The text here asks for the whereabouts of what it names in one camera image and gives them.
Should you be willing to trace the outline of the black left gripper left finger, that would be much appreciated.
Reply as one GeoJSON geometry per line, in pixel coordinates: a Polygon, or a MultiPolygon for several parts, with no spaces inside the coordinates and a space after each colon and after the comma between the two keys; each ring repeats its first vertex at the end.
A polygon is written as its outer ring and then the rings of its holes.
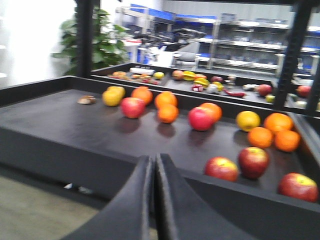
{"type": "Polygon", "coordinates": [[[149,240],[153,160],[141,156],[114,198],[64,240],[149,240]]]}

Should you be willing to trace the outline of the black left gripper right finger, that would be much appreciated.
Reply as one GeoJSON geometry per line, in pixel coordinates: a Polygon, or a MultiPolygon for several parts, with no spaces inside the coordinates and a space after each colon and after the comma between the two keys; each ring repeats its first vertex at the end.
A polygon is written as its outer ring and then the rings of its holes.
{"type": "Polygon", "coordinates": [[[212,209],[187,183],[171,157],[155,157],[154,211],[160,240],[253,240],[212,209]]]}

